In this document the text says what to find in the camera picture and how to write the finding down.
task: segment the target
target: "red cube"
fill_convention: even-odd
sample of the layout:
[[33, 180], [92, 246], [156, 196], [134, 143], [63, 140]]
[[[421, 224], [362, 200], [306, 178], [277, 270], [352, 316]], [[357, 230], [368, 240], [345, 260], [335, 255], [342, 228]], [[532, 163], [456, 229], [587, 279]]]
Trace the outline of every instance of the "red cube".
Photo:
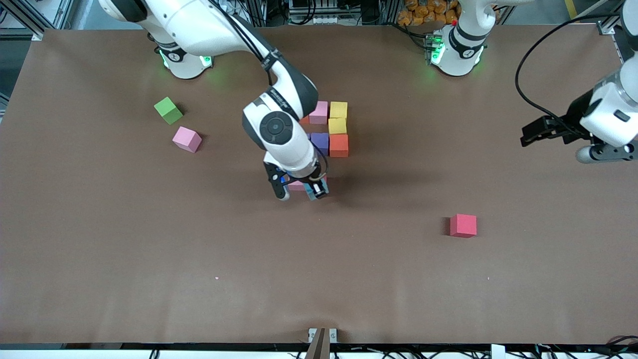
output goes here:
[[452, 237], [471, 238], [477, 235], [477, 217], [458, 214], [450, 218]]

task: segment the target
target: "green led light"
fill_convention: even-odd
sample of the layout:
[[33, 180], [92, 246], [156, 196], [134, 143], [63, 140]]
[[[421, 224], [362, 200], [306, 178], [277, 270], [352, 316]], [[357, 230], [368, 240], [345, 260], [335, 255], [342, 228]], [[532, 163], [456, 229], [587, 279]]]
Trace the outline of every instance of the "green led light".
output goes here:
[[478, 52], [478, 54], [477, 54], [477, 59], [476, 59], [476, 61], [474, 61], [474, 65], [476, 65], [477, 63], [479, 63], [479, 61], [480, 61], [480, 55], [481, 55], [481, 53], [483, 52], [483, 49], [484, 49], [484, 48], [485, 48], [484, 46], [481, 46], [481, 47], [480, 47], [480, 50], [478, 50], [479, 52]]
[[442, 43], [438, 49], [434, 50], [432, 53], [432, 63], [438, 64], [441, 62], [441, 57], [443, 57], [443, 53], [445, 52], [445, 44]]
[[168, 68], [168, 63], [166, 62], [166, 58], [164, 57], [164, 54], [161, 53], [161, 51], [159, 52], [162, 61], [164, 61], [164, 67]]
[[200, 60], [202, 60], [202, 65], [205, 67], [212, 64], [212, 58], [210, 56], [200, 56]]

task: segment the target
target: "orange cube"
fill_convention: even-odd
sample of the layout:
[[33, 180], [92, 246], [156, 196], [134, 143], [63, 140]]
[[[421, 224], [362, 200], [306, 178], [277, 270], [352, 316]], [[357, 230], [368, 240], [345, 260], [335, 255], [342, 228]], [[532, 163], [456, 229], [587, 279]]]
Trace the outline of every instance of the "orange cube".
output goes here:
[[348, 156], [348, 135], [330, 135], [330, 157]]

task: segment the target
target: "pink cube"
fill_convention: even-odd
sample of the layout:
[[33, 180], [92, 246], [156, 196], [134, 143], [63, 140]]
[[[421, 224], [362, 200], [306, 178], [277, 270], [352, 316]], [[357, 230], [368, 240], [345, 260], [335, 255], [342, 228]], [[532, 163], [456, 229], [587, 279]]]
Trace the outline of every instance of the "pink cube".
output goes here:
[[173, 137], [173, 142], [175, 142], [177, 147], [195, 153], [200, 143], [202, 143], [202, 138], [197, 132], [180, 126], [175, 137]]
[[315, 125], [328, 123], [328, 101], [317, 101], [317, 107], [310, 113], [310, 123]]
[[473, 215], [456, 215], [450, 218], [450, 235], [453, 237], [471, 238], [477, 235], [477, 217]]
[[288, 190], [289, 191], [305, 191], [306, 188], [304, 187], [303, 183], [299, 181], [294, 181], [293, 183], [288, 185]]

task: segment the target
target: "yellow tape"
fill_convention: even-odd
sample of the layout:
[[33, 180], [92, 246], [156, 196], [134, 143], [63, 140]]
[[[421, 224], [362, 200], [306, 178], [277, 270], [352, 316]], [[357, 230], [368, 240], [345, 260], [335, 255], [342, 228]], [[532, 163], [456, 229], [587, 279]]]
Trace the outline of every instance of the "yellow tape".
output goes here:
[[567, 12], [569, 12], [569, 18], [573, 19], [578, 15], [576, 12], [576, 6], [574, 6], [574, 0], [565, 0], [565, 6], [567, 7]]

